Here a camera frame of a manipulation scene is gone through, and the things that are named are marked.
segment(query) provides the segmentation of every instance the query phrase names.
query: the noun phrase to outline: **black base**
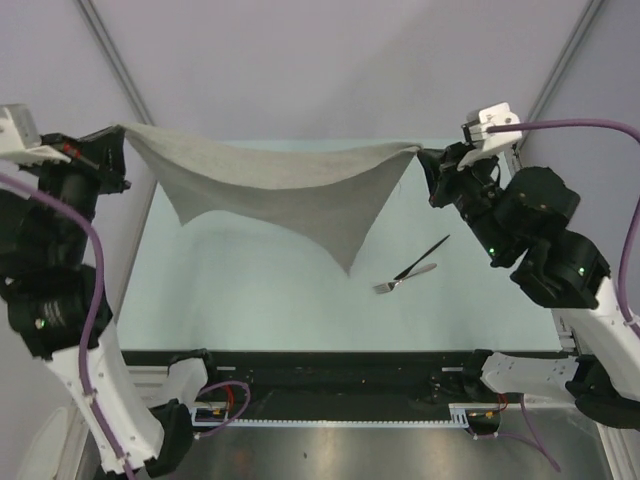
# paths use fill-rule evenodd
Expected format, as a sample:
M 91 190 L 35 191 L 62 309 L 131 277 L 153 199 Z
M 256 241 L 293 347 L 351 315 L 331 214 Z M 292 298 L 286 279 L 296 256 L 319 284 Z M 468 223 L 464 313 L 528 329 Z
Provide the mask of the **black base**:
M 125 351 L 128 365 L 169 365 L 179 351 Z M 215 381 L 239 380 L 251 388 L 244 419 L 330 421 L 448 420 L 449 403 L 496 401 L 479 384 L 485 352 L 258 353 L 210 352 Z M 528 352 L 536 358 L 563 353 Z M 467 375 L 461 371 L 467 366 Z M 443 372 L 443 368 L 457 371 Z M 244 401 L 234 389 L 235 405 Z M 212 400 L 224 401 L 224 391 Z

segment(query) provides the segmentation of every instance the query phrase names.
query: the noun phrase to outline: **red wire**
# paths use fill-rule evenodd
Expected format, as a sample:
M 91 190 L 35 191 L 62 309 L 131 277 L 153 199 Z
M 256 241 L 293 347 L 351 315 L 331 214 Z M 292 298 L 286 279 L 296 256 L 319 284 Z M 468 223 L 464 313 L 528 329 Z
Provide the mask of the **red wire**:
M 233 405 L 235 404 L 235 398 L 233 396 L 233 390 L 229 385 L 225 385 L 225 391 L 227 392 L 227 412 L 231 412 Z
M 509 406 L 509 399 L 507 398 L 507 396 L 504 393 L 499 393 L 498 394 L 498 399 L 500 401 L 500 403 L 504 403 L 504 406 L 500 407 L 500 411 L 504 412 L 507 407 Z

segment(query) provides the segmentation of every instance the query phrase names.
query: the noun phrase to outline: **metal frame bar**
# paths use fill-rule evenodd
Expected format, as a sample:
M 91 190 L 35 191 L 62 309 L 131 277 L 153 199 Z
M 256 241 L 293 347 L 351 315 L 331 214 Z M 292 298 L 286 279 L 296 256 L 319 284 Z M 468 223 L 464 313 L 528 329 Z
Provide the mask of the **metal frame bar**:
M 526 117 L 527 122 L 534 122 L 542 116 L 545 109 L 553 99 L 556 91 L 558 90 L 562 80 L 565 78 L 567 71 L 571 67 L 574 58 L 576 57 L 581 45 L 593 29 L 598 16 L 604 10 L 609 0 L 590 0 L 587 6 L 584 8 L 582 15 L 578 19 L 567 43 L 560 52 L 560 56 L 556 60 L 551 73 L 547 77 L 547 80 L 540 90 L 533 107 L 529 111 Z M 527 138 L 531 132 L 523 132 L 522 140 L 519 142 L 519 147 L 522 148 L 527 141 Z
M 140 123 L 146 123 L 147 125 L 155 125 L 153 117 L 149 112 L 147 104 L 144 102 L 140 90 L 136 86 L 131 74 L 127 69 L 118 49 L 116 48 L 109 31 L 98 12 L 98 9 L 94 5 L 92 0 L 74 0 L 74 3 L 78 7 L 80 15 L 82 16 L 87 28 L 93 35 L 100 51 L 104 55 L 109 68 L 113 72 L 116 81 L 122 88 L 122 91 L 133 110 L 136 119 Z

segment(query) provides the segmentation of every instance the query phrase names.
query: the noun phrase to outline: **white wall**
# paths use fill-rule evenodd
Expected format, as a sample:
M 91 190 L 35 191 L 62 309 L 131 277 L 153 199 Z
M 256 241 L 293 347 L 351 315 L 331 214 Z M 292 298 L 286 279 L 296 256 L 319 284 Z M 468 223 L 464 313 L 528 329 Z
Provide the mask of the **white wall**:
M 543 119 L 601 117 L 640 128 L 640 3 L 608 2 Z M 525 163 L 550 166 L 582 196 L 571 227 L 590 237 L 617 275 L 624 237 L 640 194 L 640 147 L 595 129 L 534 132 Z M 629 268 L 631 306 L 640 311 L 640 247 Z
M 26 103 L 41 133 L 82 135 L 133 120 L 124 97 L 73 2 L 4 0 L 0 17 L 0 103 Z M 0 164 L 3 171 L 15 171 Z M 152 178 L 128 156 L 132 191 L 99 202 L 94 225 L 107 258 L 107 294 L 122 290 Z M 62 385 L 33 360 L 0 305 L 0 476 L 13 479 L 32 436 L 69 402 Z
M 587 0 L 96 0 L 159 124 L 217 140 L 457 138 L 533 106 Z

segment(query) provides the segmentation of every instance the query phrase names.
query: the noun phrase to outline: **white bracket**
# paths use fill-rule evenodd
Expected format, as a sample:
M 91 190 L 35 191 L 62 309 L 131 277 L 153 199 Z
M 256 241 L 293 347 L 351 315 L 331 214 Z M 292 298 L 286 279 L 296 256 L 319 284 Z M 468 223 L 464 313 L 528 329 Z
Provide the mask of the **white bracket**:
M 473 165 L 477 160 L 497 155 L 511 148 L 522 138 L 521 131 L 488 133 L 489 127 L 520 123 L 518 116 L 511 111 L 508 103 L 499 103 L 491 107 L 471 112 L 467 123 L 462 126 L 468 131 L 467 140 L 476 147 L 467 152 L 458 164 L 458 170 Z
M 54 148 L 42 145 L 31 112 L 23 104 L 0 107 L 0 158 L 19 165 L 71 161 Z

